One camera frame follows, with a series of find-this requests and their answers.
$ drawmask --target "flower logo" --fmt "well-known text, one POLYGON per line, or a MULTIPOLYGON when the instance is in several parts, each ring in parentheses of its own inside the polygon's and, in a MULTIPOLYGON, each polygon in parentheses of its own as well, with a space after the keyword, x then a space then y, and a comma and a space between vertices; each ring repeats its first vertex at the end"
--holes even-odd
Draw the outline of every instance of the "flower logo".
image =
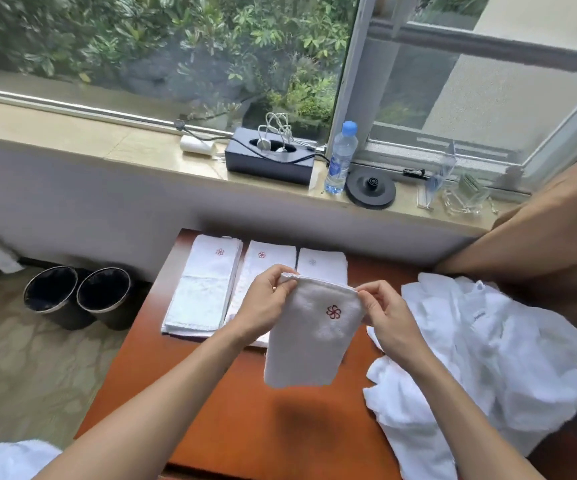
POLYGON ((332 305, 326 308, 326 314, 331 317, 331 320, 337 320, 341 316, 341 310, 337 305, 332 305))

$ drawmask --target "wall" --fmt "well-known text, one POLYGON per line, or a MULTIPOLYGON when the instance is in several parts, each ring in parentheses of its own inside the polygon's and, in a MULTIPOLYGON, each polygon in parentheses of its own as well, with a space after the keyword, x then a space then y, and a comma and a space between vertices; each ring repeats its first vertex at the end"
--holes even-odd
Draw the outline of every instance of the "wall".
POLYGON ((298 205, 236 185, 188 184, 172 174, 0 144, 0 240, 24 257, 89 268, 121 264, 152 280, 181 228, 422 266, 473 240, 386 213, 298 205))
MULTIPOLYGON (((490 0, 473 31, 577 49, 577 0, 490 0)), ((576 73, 462 55, 423 131, 528 155, 576 106, 576 73)))

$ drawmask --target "plastic bottle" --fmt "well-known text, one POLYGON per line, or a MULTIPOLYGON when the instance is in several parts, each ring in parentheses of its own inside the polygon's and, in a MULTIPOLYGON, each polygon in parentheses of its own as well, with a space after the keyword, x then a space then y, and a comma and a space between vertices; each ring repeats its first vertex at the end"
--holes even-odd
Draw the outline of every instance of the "plastic bottle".
POLYGON ((338 194, 344 190, 350 161, 357 149, 357 125, 353 121, 344 121, 341 133, 332 142, 331 164, 324 182, 324 189, 330 194, 338 194))

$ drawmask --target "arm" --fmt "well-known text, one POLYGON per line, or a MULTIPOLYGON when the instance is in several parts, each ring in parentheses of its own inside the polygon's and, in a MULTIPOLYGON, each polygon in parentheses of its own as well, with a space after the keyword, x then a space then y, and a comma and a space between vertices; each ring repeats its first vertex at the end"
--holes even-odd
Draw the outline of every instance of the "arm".
POLYGON ((36 480, 153 480, 239 352, 270 330, 294 280, 275 265, 253 281, 236 317, 184 361, 104 418, 36 480))
POLYGON ((543 480, 493 428, 421 335, 404 299, 387 282, 357 288, 384 352, 420 387, 464 480, 543 480))

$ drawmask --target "bottle label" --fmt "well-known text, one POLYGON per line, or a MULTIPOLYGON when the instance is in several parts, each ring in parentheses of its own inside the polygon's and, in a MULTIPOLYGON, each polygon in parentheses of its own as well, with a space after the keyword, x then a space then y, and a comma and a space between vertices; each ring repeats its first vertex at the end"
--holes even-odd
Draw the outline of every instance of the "bottle label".
POLYGON ((329 165, 329 175, 337 177, 341 171, 341 163, 338 158, 331 156, 331 164, 329 165))

